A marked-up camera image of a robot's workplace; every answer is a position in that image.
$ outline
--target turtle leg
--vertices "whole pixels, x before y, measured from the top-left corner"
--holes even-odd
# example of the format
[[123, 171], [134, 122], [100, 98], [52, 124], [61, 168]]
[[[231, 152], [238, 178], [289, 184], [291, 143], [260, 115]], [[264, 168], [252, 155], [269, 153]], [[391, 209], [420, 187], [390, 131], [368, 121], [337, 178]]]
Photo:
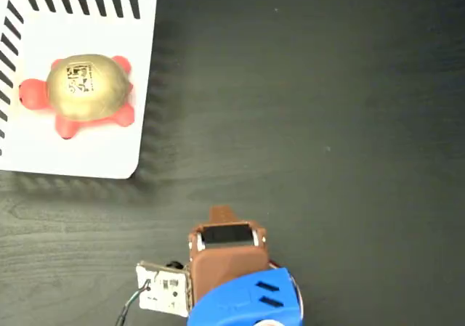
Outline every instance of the turtle leg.
[[58, 65], [58, 63], [61, 61], [62, 59], [57, 59], [55, 60], [53, 63], [52, 63], [52, 69], [55, 68], [56, 65]]
[[132, 66], [129, 63], [128, 59], [126, 59], [125, 57], [122, 57], [122, 56], [115, 56], [115, 57], [112, 57], [112, 58], [113, 58], [113, 61], [118, 63], [124, 69], [124, 72], [130, 74]]
[[118, 112], [113, 114], [110, 119], [119, 126], [130, 126], [134, 122], [134, 108], [129, 103], [126, 103]]
[[55, 118], [55, 130], [63, 139], [70, 139], [77, 134], [80, 128], [80, 123], [78, 121], [70, 121], [62, 117], [61, 115], [57, 115]]

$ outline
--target black rectangle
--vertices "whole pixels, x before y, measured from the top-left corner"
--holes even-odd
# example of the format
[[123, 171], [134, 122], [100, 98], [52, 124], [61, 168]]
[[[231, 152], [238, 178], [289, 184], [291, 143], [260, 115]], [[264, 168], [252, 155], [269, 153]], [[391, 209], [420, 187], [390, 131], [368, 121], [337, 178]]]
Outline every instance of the black rectangle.
[[254, 241], [252, 229], [247, 224], [207, 227], [202, 233], [203, 242], [208, 244], [240, 243]]
[[275, 308], [281, 308], [284, 306], [284, 304], [282, 304], [281, 302], [265, 297], [265, 296], [261, 297], [259, 300], [262, 303], [268, 304], [269, 306], [274, 306]]
[[0, 90], [0, 100], [5, 102], [7, 105], [10, 105], [12, 103], [9, 97], [5, 95], [5, 93], [2, 90]]

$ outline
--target dark wooden table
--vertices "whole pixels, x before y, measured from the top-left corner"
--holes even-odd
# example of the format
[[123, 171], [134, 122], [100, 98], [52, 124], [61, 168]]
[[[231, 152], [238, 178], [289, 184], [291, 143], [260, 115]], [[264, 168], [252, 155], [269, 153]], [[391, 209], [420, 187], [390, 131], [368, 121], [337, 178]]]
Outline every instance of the dark wooden table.
[[134, 179], [0, 174], [0, 325], [113, 325], [134, 265], [185, 260], [228, 203], [268, 227], [306, 325], [462, 326], [464, 5], [158, 0]]

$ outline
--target blue robot part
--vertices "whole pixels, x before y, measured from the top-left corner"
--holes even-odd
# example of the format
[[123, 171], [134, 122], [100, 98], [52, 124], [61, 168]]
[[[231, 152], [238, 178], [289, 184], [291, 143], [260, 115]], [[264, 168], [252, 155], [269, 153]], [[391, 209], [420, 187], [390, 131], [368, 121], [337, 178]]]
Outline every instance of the blue robot part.
[[253, 326], [270, 319], [303, 326], [296, 287], [286, 268], [245, 275], [215, 288], [194, 306], [187, 326]]

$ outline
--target turtle head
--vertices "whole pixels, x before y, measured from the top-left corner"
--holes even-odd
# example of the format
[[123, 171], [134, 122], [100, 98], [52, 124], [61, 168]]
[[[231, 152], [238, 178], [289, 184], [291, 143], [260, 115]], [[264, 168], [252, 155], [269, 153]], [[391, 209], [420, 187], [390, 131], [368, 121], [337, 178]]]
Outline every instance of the turtle head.
[[47, 83], [38, 79], [28, 79], [20, 85], [20, 102], [29, 110], [43, 110], [49, 105]]

